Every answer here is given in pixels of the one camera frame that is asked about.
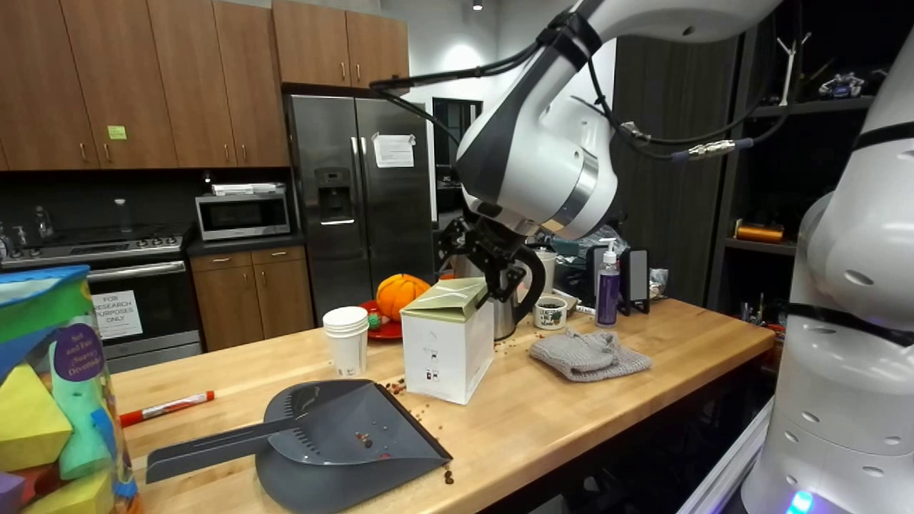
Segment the gray dustpan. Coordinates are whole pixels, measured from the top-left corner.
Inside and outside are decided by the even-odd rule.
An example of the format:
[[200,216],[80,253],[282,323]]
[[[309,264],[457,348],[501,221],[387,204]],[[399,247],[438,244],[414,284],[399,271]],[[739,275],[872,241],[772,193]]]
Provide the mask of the gray dustpan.
[[279,391],[264,425],[148,455],[145,480],[258,455],[264,490],[289,512],[341,512],[422,477],[452,455],[372,381]]

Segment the stainless steel refrigerator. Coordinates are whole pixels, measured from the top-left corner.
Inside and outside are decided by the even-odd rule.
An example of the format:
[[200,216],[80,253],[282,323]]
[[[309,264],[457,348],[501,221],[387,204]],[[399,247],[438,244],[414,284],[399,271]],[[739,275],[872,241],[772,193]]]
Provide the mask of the stainless steel refrigerator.
[[285,110],[317,318],[398,271],[434,281],[427,123],[375,97],[289,94]]

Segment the kitchen counter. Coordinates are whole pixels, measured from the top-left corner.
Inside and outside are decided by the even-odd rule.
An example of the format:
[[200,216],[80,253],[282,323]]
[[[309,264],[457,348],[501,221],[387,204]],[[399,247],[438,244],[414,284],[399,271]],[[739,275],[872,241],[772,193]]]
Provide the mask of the kitchen counter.
[[[574,314],[568,325],[594,328],[588,314]],[[542,331],[524,321],[515,338],[498,347],[468,407],[399,391],[398,401],[454,461],[449,471],[432,471],[357,512],[481,512],[775,347],[765,328],[678,300],[654,303],[652,314],[621,318],[614,331],[625,348],[652,358],[652,371],[565,384],[529,358]],[[402,377],[399,347],[372,347],[369,375],[377,384],[398,384]],[[115,375],[122,413],[207,388],[218,391],[214,404],[125,428],[138,477],[145,477],[148,451],[261,424],[277,391],[332,377],[337,375],[319,331]],[[141,491],[145,514],[282,512],[261,490],[254,457],[144,483]]]
[[202,255],[227,255],[227,253],[258,253],[258,250],[279,250],[279,247],[304,247],[305,234],[277,234],[277,237],[247,237],[247,241],[194,241],[185,247],[188,257]]

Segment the microwave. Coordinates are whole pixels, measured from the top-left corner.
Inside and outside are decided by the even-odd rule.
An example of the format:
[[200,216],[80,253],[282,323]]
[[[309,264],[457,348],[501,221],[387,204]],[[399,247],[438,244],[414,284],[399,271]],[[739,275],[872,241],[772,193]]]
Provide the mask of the microwave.
[[198,204],[200,241],[244,241],[292,234],[285,188],[251,194],[202,194]]

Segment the wooden countertop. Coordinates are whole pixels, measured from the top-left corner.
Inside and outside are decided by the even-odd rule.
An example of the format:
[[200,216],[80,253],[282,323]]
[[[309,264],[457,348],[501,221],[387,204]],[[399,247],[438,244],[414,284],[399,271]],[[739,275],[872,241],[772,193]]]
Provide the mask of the wooden countertop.
[[[574,314],[568,325],[594,328],[588,314]],[[529,347],[549,331],[524,321],[518,334],[498,347],[468,407],[399,391],[398,401],[454,457],[452,483],[447,471],[432,471],[357,512],[481,512],[775,347],[765,328],[678,300],[654,303],[652,314],[621,318],[614,331],[625,348],[652,358],[652,371],[565,384],[529,358]],[[402,377],[399,347],[372,347],[369,375],[377,384],[398,384]],[[151,448],[261,424],[277,391],[332,377],[337,375],[319,331],[304,331],[122,371],[112,384],[121,413],[218,391],[208,407],[125,428],[134,471],[144,480]],[[141,491],[145,514],[282,512],[261,490],[254,457],[141,485]]]

